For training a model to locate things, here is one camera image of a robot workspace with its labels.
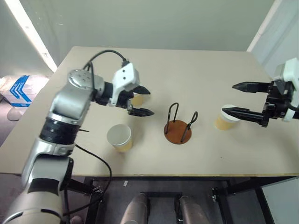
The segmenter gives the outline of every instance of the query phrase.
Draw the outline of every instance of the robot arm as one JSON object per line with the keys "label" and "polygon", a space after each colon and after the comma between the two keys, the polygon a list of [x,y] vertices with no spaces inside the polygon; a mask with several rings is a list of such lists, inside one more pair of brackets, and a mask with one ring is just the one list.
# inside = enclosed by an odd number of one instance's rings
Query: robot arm
{"label": "robot arm", "polygon": [[69,73],[67,84],[55,96],[23,169],[24,191],[10,207],[4,224],[60,223],[63,216],[61,191],[73,167],[69,155],[90,102],[124,108],[130,115],[153,115],[152,111],[133,108],[130,103],[135,91],[150,94],[139,84],[138,72],[129,62],[116,72],[112,83],[93,77],[86,70]]}
{"label": "robot arm", "polygon": [[288,60],[276,68],[276,78],[270,83],[243,82],[233,86],[243,92],[268,93],[263,111],[252,112],[246,108],[222,109],[225,113],[267,127],[269,119],[282,118],[283,121],[299,119],[299,61]]}

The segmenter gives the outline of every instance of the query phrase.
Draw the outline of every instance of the floor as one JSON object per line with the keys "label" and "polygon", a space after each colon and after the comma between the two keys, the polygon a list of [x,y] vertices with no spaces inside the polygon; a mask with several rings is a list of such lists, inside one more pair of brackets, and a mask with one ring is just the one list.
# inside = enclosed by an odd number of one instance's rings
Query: floor
{"label": "floor", "polygon": [[[16,122],[7,120],[6,114],[11,106],[4,100],[0,102],[0,145],[9,135]],[[84,177],[75,177],[83,181]],[[222,219],[218,204],[211,199],[211,188],[221,187],[219,182],[199,181],[113,181],[105,195],[106,212],[98,216],[99,224],[117,224],[126,206],[132,198],[141,191],[170,191],[182,192],[194,198],[201,205],[211,224],[221,224]],[[20,177],[0,174],[0,223],[3,220],[9,205],[22,191]],[[173,224],[175,213],[172,198],[151,198],[151,214],[149,224]],[[69,192],[70,209],[75,209],[89,202],[86,195]],[[241,193],[228,198],[235,224],[265,224],[263,214],[254,192]],[[78,212],[85,218],[87,209]]]}

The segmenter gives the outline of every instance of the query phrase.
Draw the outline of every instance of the brown round base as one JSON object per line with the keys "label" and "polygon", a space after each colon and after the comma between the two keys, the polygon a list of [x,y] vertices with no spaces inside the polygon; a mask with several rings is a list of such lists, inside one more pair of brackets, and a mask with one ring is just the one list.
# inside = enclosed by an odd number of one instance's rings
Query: brown round base
{"label": "brown round base", "polygon": [[187,124],[181,120],[176,120],[175,122],[170,121],[168,125],[168,133],[165,134],[166,126],[164,127],[164,135],[168,141],[170,141],[173,144],[184,144],[186,143],[192,135],[191,129],[187,130],[186,136],[183,142],[181,142],[184,130],[187,126]]}

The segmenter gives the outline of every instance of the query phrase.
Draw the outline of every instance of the beige tabletop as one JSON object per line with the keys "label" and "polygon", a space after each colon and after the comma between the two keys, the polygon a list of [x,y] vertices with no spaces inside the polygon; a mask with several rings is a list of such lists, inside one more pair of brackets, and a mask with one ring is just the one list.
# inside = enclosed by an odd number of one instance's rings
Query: beige tabletop
{"label": "beige tabletop", "polygon": [[[48,84],[40,91],[0,148],[0,172],[19,174],[32,143],[44,124],[67,73],[81,68],[104,48],[74,47]],[[120,108],[92,103],[76,143],[105,159],[114,176],[245,176],[299,175],[298,121],[271,119],[267,128],[241,121],[221,131],[214,120],[225,104],[261,112],[264,93],[243,93],[231,88],[243,81],[270,78],[248,52],[115,49],[139,71],[141,84],[151,91],[143,105],[151,117],[128,116]],[[94,61],[96,74],[112,81],[121,59],[104,54]],[[183,145],[171,144],[163,133],[169,106],[179,102],[177,119],[189,122],[195,111],[192,137]],[[106,133],[115,124],[132,128],[133,147],[121,154],[109,145]],[[105,165],[75,148],[73,175],[107,175]]]}

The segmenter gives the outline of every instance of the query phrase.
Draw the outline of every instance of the wall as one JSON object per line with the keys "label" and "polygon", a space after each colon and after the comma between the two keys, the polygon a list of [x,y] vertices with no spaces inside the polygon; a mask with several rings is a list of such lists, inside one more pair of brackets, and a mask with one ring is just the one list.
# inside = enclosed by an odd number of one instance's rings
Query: wall
{"label": "wall", "polygon": [[38,55],[3,0],[0,0],[0,21],[0,77],[24,74],[50,76],[52,71]]}
{"label": "wall", "polygon": [[245,51],[273,0],[22,0],[57,65],[72,46]]}
{"label": "wall", "polygon": [[[293,57],[299,58],[299,1],[283,0],[276,3],[279,3],[277,10],[268,14],[272,18],[269,23],[262,25],[264,28],[256,35],[259,39],[251,49],[272,77],[279,64]],[[299,179],[273,184],[264,187],[263,191],[275,224],[299,223]]]}

